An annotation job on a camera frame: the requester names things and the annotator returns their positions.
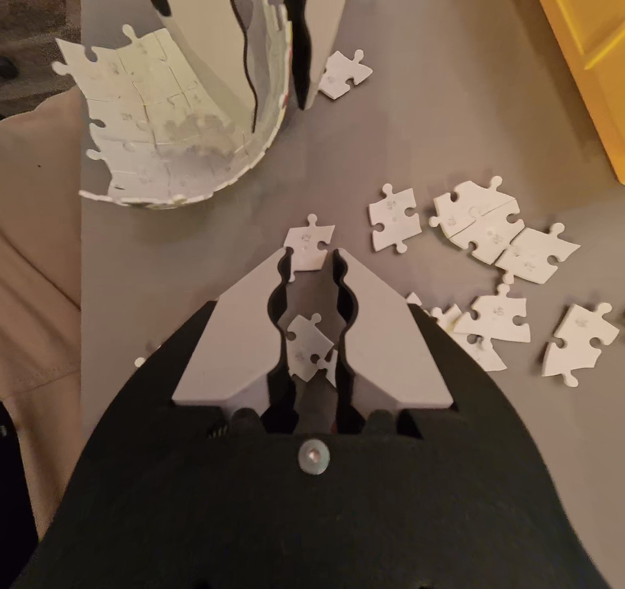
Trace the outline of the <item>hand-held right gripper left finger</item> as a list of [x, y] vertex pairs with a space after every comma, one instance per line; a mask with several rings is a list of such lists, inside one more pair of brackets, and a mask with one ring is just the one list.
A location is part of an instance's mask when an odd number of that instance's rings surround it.
[[296, 389], [279, 326], [292, 255], [277, 250], [218, 298], [174, 390], [176, 405], [219, 408], [228, 420], [250, 409], [267, 432], [294, 431]]

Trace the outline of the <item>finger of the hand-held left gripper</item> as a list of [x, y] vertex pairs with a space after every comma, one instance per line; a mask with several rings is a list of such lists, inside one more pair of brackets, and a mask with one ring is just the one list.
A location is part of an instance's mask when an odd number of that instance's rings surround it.
[[246, 68], [247, 39], [232, 0], [167, 0], [161, 17], [199, 82], [239, 129], [254, 132], [257, 97]]
[[331, 54], [346, 0], [285, 0], [293, 35], [292, 74], [298, 106], [310, 108]]

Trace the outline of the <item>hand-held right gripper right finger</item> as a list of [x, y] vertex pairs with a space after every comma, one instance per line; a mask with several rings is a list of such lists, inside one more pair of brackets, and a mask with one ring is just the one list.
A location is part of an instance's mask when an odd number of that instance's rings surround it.
[[395, 422], [411, 409], [446, 409], [453, 398], [410, 304], [346, 249], [332, 253], [338, 342], [336, 427], [358, 434], [375, 411]]

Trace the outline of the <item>partly built puzzle ball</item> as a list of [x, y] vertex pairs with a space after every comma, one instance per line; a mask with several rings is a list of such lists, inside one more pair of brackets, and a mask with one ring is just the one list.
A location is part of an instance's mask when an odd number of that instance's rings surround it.
[[292, 28], [284, 0], [232, 1], [257, 97], [254, 132], [239, 129], [209, 97], [154, 7], [160, 29], [139, 37], [124, 24], [128, 43], [92, 46], [94, 61], [83, 45], [56, 40], [64, 61], [52, 68], [71, 76], [87, 102], [96, 148], [86, 154], [111, 174], [106, 194], [82, 190], [82, 197], [175, 208], [209, 199], [260, 162], [285, 117]]

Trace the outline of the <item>puzzle pieces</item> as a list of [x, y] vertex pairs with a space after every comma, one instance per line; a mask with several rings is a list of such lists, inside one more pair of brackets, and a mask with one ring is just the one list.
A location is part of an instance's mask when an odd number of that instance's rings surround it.
[[[382, 230], [373, 230], [372, 232], [372, 247], [375, 251], [379, 251], [384, 248], [393, 247], [399, 253], [406, 251], [407, 247], [404, 241], [410, 237], [414, 237], [421, 232], [421, 225], [419, 224], [419, 217], [417, 214], [408, 216], [406, 211], [408, 209], [414, 209], [416, 206], [414, 200], [414, 193], [412, 189], [405, 189], [397, 193], [393, 192], [393, 188], [390, 184], [385, 184], [382, 188], [382, 194], [384, 197], [368, 207], [368, 218], [371, 225], [381, 225]], [[503, 226], [504, 211], [508, 207], [516, 206], [515, 200], [511, 199], [506, 202], [504, 207], [497, 207], [495, 210], [490, 210], [490, 215], [497, 214], [501, 216], [501, 226]], [[232, 202], [230, 205], [233, 209], [233, 213], [243, 208], [243, 202], [238, 201], [236, 204]], [[226, 225], [240, 224], [243, 226], [242, 213], [228, 216], [230, 220], [226, 222], [224, 218], [218, 223], [215, 223], [211, 227], [211, 235], [217, 239], [225, 237]], [[291, 272], [287, 274], [292, 276], [291, 280], [294, 280], [293, 269], [296, 268], [300, 271], [315, 271], [319, 270], [325, 260], [325, 250], [319, 249], [318, 246], [322, 244], [330, 244], [332, 231], [334, 225], [317, 225], [317, 216], [308, 215], [308, 223], [305, 226], [292, 227], [286, 234], [285, 247], [293, 248], [293, 255], [291, 257]], [[536, 246], [536, 253], [541, 253], [540, 256], [544, 259], [545, 268], [536, 268], [532, 278], [547, 279], [547, 267], [554, 269], [556, 266], [547, 266], [546, 253], [548, 246], [551, 247], [558, 240], [556, 233], [561, 233], [564, 230], [564, 225], [553, 225], [550, 233], [539, 233], [533, 229], [526, 228], [521, 237], [526, 238], [532, 233], [534, 238], [542, 236], [540, 243], [538, 241], [532, 242]], [[421, 305], [416, 294], [411, 293], [407, 296], [406, 302], [414, 305]], [[436, 308], [433, 310], [433, 319], [436, 320], [438, 325], [443, 328], [443, 331], [448, 335], [455, 343], [457, 343], [468, 356], [475, 361], [481, 369], [485, 372], [501, 371], [506, 369], [506, 365], [497, 355], [492, 344], [484, 344], [485, 337], [478, 336], [472, 343], [469, 340], [470, 335], [464, 333], [454, 332], [453, 326], [456, 321], [459, 321], [461, 312], [457, 305], [452, 305], [448, 311], [442, 312], [441, 309]], [[289, 365], [289, 374], [295, 375], [301, 380], [308, 382], [316, 373], [317, 370], [324, 370], [327, 380], [336, 387], [335, 370], [338, 362], [338, 345], [333, 344], [332, 340], [329, 340], [325, 335], [318, 330], [316, 326], [321, 320], [320, 314], [313, 314], [311, 319], [307, 319], [303, 316], [296, 316], [296, 318], [289, 325], [288, 331], [290, 335], [294, 335], [293, 339], [287, 338], [287, 358]], [[158, 351], [163, 344], [156, 346], [150, 354], [146, 353], [144, 357], [138, 357], [134, 365], [136, 368], [145, 364], [149, 357]]]

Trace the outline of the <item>person's beige trousers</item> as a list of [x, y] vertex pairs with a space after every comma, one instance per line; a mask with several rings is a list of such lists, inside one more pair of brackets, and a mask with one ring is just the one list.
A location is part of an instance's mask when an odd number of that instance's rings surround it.
[[73, 87], [1, 121], [1, 402], [39, 539], [84, 447], [81, 101]]

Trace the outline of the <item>yellow plastic bin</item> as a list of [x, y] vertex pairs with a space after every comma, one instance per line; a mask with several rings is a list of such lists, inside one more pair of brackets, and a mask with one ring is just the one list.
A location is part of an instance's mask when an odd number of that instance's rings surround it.
[[624, 184], [624, 0], [539, 0]]

